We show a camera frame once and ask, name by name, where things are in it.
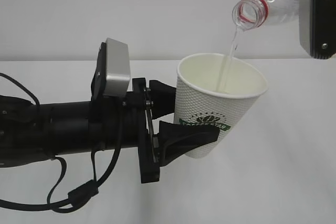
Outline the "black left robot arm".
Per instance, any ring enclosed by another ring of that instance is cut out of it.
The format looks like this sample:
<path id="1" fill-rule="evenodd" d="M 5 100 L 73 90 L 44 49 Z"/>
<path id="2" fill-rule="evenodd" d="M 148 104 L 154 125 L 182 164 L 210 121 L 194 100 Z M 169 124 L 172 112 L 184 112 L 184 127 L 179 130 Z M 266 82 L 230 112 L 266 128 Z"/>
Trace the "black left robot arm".
<path id="1" fill-rule="evenodd" d="M 160 179 L 160 169 L 198 147 L 213 143 L 210 123 L 152 122 L 175 110 L 174 87 L 157 80 L 132 80 L 124 98 L 95 92 L 90 101 L 34 105 L 1 96 L 1 165 L 46 161 L 58 155 L 137 148 L 141 183 Z"/>

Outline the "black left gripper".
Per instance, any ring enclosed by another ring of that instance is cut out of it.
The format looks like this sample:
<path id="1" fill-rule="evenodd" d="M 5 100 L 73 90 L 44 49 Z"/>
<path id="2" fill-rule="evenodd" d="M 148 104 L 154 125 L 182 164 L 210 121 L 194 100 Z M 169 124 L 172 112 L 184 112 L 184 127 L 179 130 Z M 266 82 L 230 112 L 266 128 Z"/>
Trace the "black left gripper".
<path id="1" fill-rule="evenodd" d="M 159 162 L 156 160 L 152 136 L 153 126 L 147 126 L 152 118 L 158 119 L 174 113 L 176 88 L 157 80 L 149 81 L 150 96 L 145 78 L 132 80 L 132 91 L 127 92 L 123 108 L 127 133 L 135 136 L 138 148 L 141 183 L 154 183 L 160 179 L 160 166 L 164 167 L 201 146 L 217 141 L 220 130 L 213 125 L 180 125 L 159 123 Z"/>

